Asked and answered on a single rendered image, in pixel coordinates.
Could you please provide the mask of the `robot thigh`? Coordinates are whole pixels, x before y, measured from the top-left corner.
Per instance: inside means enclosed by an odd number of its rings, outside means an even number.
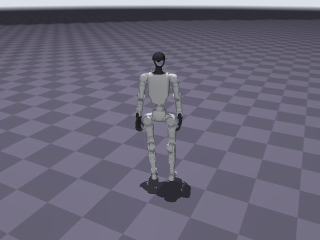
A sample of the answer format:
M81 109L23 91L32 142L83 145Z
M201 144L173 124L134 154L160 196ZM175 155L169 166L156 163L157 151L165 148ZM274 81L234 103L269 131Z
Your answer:
M167 123L167 132L168 132L168 144L166 149L169 153L173 152L173 144L176 144L176 134L177 131L177 119L174 114L166 113L165 120Z
M152 112L144 115L143 122L147 136L147 143L149 143L150 152L153 152L156 150L156 143L154 142L154 121Z

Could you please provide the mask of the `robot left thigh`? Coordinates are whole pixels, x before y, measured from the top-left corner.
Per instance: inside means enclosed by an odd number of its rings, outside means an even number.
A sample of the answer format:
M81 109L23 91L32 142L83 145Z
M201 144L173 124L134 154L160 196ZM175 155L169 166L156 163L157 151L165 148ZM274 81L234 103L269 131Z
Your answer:
M147 143L149 143L150 152L153 152L156 150L156 143L154 142L154 121L152 112L144 115L143 122L147 136Z

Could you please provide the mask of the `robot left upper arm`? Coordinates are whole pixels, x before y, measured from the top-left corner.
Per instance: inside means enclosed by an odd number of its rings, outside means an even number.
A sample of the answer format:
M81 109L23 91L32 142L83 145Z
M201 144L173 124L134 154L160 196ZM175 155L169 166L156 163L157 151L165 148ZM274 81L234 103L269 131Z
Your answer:
M145 100L146 99L146 81L149 73L144 73L139 78L139 96L138 99Z

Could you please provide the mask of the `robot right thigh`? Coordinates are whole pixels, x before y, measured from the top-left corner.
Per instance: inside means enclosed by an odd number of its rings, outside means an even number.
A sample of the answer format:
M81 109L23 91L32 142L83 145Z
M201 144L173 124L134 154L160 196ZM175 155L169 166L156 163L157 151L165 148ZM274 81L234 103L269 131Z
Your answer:
M173 152L173 144L176 144L176 134L177 131L177 119L174 114L166 113L165 120L167 123L167 132L168 132L168 144L166 149L169 153Z

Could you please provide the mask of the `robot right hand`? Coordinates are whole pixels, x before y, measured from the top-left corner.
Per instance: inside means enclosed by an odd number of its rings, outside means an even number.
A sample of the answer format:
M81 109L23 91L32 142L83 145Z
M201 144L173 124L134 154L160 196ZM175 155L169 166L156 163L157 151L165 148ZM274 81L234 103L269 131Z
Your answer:
M180 127L181 127L181 125L182 125L182 118L183 118L183 117L182 117L182 114L181 114L181 113L179 113L177 118L179 119L179 122L178 122L178 124L177 124L179 127L178 127L178 128L176 128L176 130L175 130L175 131L180 130Z

